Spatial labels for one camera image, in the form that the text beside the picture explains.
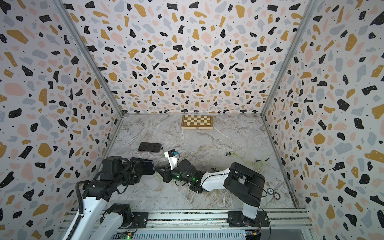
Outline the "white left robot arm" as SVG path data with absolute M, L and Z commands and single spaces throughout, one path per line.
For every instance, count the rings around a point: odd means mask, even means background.
M 128 204 L 107 203 L 118 187 L 135 185 L 143 175 L 154 173 L 153 161 L 131 158 L 107 157 L 101 170 L 90 181 L 76 183 L 79 209 L 64 235 L 65 240 L 108 240 L 120 228 L 138 228 Z

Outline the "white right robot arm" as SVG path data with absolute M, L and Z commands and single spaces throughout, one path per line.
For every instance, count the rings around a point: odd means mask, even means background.
M 240 163 L 232 163 L 229 168 L 215 173 L 199 171 L 188 160 L 182 160 L 174 167 L 170 164 L 157 166 L 155 170 L 165 183 L 183 182 L 197 194 L 226 189 L 243 202 L 245 218 L 257 218 L 266 179 Z

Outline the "black smartphone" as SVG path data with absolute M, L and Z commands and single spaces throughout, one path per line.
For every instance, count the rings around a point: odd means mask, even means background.
M 135 163 L 135 175 L 136 176 L 150 176 L 155 174 L 155 166 L 152 160 L 136 161 Z
M 138 148 L 138 151 L 152 153 L 159 153 L 161 150 L 162 144 L 160 143 L 141 142 Z

